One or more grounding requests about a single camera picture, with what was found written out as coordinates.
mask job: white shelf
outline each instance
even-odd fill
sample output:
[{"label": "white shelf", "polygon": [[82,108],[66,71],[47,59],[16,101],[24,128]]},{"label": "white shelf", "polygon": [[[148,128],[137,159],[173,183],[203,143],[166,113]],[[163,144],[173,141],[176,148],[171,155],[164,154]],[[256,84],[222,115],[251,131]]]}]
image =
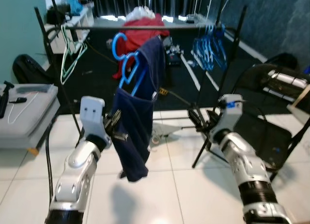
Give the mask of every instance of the white shelf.
[{"label": "white shelf", "polygon": [[[73,16],[70,21],[65,23],[65,25],[77,26],[77,27],[81,27],[81,26],[91,27],[93,26],[93,24],[94,24],[93,12],[92,12],[92,9],[89,7],[84,7],[80,13],[80,16]],[[45,27],[45,30],[49,30],[52,27],[54,27],[54,25],[45,24],[44,27]],[[89,30],[76,30],[75,32],[77,34],[78,40],[84,41],[87,38],[87,35],[89,34],[90,31]],[[66,33],[67,33],[68,38],[73,40],[71,31],[66,30]],[[54,31],[51,32],[48,37],[51,37],[53,34],[54,34]],[[81,43],[70,44],[70,50],[74,53],[77,53],[80,47],[81,47]],[[65,42],[64,42],[61,32],[58,34],[58,37],[56,37],[51,42],[51,48],[54,54],[63,54],[64,48],[65,48]]]}]

